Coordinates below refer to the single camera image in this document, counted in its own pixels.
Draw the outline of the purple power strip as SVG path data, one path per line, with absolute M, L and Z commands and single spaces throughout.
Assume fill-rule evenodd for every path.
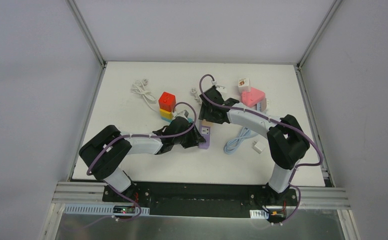
M 203 150 L 207 150 L 210 147 L 210 140 L 211 140 L 211 127 L 208 125 L 200 125 L 199 128 L 201 136 L 205 139 L 204 143 L 199 144 L 199 148 Z

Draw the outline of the white USB charger plug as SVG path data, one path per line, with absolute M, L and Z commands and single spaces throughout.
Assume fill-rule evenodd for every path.
M 254 142 L 252 143 L 252 148 L 253 148 L 258 154 L 261 154 L 261 153 L 265 150 L 266 146 L 265 146 L 265 144 L 264 144 L 263 142 L 261 142 L 261 141 L 254 141 Z

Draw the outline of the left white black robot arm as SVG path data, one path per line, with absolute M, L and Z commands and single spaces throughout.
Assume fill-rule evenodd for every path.
M 169 125 L 149 134 L 130 135 L 108 125 L 81 147 L 79 157 L 88 167 L 89 176 L 108 183 L 120 201 L 129 202 L 134 196 L 134 183 L 119 167 L 127 155 L 161 155 L 175 145 L 187 149 L 205 142 L 193 122 L 177 116 Z

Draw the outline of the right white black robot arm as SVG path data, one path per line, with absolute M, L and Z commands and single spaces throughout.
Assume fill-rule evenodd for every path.
M 250 109 L 236 99 L 224 100 L 215 86 L 202 93 L 200 98 L 200 120 L 239 125 L 267 139 L 275 166 L 267 184 L 270 188 L 265 192 L 266 200 L 272 205 L 284 201 L 294 166 L 310 148 L 309 141 L 292 129 L 301 130 L 296 118 L 288 114 L 272 120 L 268 115 Z

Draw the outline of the beige cube adapter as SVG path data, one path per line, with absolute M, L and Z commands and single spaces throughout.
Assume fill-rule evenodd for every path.
M 209 122 L 209 121 L 206 121 L 206 120 L 203 120 L 201 122 L 201 125 L 202 126 L 206 126 L 206 127 L 212 127 L 213 126 L 213 123 L 212 122 Z

